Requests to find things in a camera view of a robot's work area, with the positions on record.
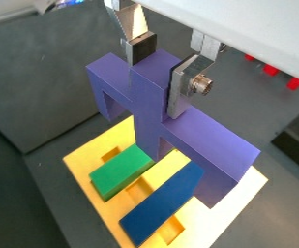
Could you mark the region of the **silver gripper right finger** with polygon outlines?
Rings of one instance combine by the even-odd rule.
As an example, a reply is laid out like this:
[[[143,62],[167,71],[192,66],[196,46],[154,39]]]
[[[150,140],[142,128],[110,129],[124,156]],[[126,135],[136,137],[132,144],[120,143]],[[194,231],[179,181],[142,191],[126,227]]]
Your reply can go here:
[[[224,47],[215,38],[198,30],[192,31],[191,49],[195,54],[171,69],[167,114],[172,119],[191,106],[194,94],[206,95],[210,92],[212,80],[206,74]]]

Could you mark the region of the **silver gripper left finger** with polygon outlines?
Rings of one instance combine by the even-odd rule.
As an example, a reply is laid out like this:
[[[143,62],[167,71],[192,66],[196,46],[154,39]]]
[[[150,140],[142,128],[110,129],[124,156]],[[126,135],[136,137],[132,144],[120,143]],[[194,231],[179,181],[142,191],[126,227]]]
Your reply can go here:
[[[143,7],[131,0],[104,0],[107,13],[120,33],[126,59],[134,66],[156,48],[156,34],[148,29]]]

